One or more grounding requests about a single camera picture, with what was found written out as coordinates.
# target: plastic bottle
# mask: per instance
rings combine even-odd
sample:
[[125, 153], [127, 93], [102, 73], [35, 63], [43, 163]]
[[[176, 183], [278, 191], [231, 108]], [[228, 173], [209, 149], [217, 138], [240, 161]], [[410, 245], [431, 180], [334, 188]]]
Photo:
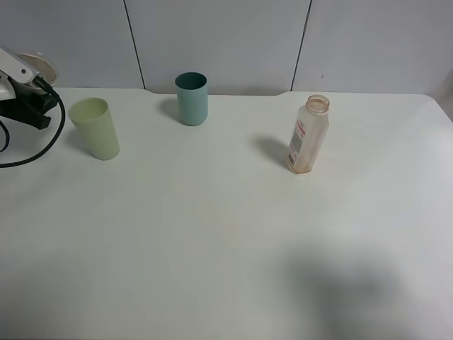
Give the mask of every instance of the plastic bottle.
[[311, 171], [328, 129], [329, 101], [325, 96], [310, 96], [299, 109], [287, 162], [295, 174]]

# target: teal cup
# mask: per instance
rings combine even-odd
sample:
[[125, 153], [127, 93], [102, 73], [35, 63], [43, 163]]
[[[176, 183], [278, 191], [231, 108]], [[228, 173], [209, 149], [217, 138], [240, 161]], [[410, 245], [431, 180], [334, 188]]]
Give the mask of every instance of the teal cup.
[[179, 114], [187, 125], [200, 125], [207, 117], [207, 79], [200, 73], [188, 72], [176, 80]]

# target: cup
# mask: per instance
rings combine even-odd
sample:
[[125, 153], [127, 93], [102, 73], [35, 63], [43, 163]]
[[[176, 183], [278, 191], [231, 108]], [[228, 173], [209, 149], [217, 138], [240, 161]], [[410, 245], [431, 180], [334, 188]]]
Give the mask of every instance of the cup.
[[120, 152], [106, 101], [101, 98], [84, 99], [69, 109], [68, 116], [94, 157], [107, 161]]
[[183, 73], [175, 84], [181, 119], [187, 125], [200, 125], [207, 117], [206, 77], [196, 72]]

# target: white table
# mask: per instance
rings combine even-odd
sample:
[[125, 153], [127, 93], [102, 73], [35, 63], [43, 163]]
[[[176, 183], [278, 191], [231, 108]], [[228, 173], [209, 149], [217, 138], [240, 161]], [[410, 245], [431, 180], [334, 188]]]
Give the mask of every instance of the white table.
[[[327, 93], [314, 170], [284, 165], [310, 93], [99, 96], [121, 151], [98, 161], [68, 121], [38, 161], [0, 171], [0, 337], [453, 339], [453, 124], [419, 95]], [[51, 138], [4, 119], [11, 148]]]

